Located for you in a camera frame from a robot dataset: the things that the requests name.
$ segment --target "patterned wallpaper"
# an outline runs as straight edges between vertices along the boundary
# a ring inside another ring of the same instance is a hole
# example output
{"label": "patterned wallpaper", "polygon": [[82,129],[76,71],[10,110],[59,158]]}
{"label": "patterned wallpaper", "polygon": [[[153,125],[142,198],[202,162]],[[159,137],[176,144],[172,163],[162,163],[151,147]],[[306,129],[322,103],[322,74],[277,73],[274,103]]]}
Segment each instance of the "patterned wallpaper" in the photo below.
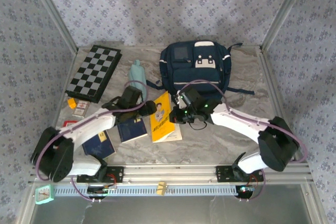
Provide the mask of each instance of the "patterned wallpaper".
{"label": "patterned wallpaper", "polygon": [[283,0],[53,0],[77,46],[208,38],[261,44]]}
{"label": "patterned wallpaper", "polygon": [[336,1],[297,0],[269,49],[286,114],[336,223]]}
{"label": "patterned wallpaper", "polygon": [[72,55],[40,0],[0,0],[0,223],[14,223]]}

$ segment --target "book cover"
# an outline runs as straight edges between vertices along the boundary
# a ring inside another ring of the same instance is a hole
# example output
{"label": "book cover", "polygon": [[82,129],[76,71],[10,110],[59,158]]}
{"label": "book cover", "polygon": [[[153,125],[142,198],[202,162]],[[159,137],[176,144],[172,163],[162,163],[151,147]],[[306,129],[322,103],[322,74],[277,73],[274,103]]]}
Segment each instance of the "book cover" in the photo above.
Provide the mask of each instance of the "book cover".
{"label": "book cover", "polygon": [[169,138],[169,135],[175,130],[180,131],[176,124],[169,121],[169,113],[171,112],[170,97],[168,91],[157,98],[155,101],[157,111],[150,115],[152,142],[173,141],[182,139],[181,133],[177,133],[177,137]]}
{"label": "book cover", "polygon": [[122,143],[148,135],[142,119],[128,119],[118,124],[118,131]]}
{"label": "book cover", "polygon": [[85,155],[106,158],[115,153],[110,137],[106,131],[100,132],[82,144]]}

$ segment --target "glass panel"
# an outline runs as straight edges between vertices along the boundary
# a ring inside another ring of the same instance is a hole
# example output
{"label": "glass panel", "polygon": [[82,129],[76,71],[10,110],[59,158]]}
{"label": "glass panel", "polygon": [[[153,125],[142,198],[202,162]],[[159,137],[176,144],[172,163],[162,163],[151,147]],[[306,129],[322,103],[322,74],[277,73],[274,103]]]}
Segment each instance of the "glass panel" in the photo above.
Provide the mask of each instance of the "glass panel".
{"label": "glass panel", "polygon": [[115,202],[100,204],[56,197],[36,205],[31,224],[311,223],[300,186],[267,186],[266,190],[249,203],[227,196],[116,197]]}

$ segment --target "black and white chessboard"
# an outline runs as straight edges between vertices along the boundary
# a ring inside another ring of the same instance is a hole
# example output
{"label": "black and white chessboard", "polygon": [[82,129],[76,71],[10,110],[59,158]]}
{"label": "black and white chessboard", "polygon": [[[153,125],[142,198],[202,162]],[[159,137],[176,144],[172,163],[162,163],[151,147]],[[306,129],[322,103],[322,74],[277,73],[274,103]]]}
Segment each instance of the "black and white chessboard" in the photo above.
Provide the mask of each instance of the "black and white chessboard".
{"label": "black and white chessboard", "polygon": [[119,49],[94,45],[66,93],[73,98],[98,103],[120,58]]}

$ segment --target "backpack strap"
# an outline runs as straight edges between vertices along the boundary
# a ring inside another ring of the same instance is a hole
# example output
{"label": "backpack strap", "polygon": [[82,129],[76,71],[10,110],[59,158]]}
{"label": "backpack strap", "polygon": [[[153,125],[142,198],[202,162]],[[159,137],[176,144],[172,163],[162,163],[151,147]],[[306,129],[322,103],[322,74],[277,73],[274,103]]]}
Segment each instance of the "backpack strap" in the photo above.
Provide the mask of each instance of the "backpack strap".
{"label": "backpack strap", "polygon": [[146,80],[146,84],[147,84],[147,86],[149,86],[149,87],[151,87],[151,88],[154,88],[154,89],[157,89],[157,90],[162,90],[162,89],[164,89],[164,86],[163,86],[163,85],[158,86],[158,85],[156,85],[155,83],[153,83],[153,82],[151,82],[151,81],[149,81],[149,80]]}
{"label": "backpack strap", "polygon": [[243,94],[251,94],[251,95],[255,95],[253,90],[246,90],[246,89],[234,89],[234,88],[230,88],[227,87],[226,89],[227,91],[231,91],[231,92],[236,92],[236,93],[243,93]]}
{"label": "backpack strap", "polygon": [[233,44],[232,46],[229,46],[227,50],[229,52],[231,52],[232,47],[234,47],[234,46],[240,46],[241,47],[242,45],[243,45],[243,43],[236,43],[236,44]]}

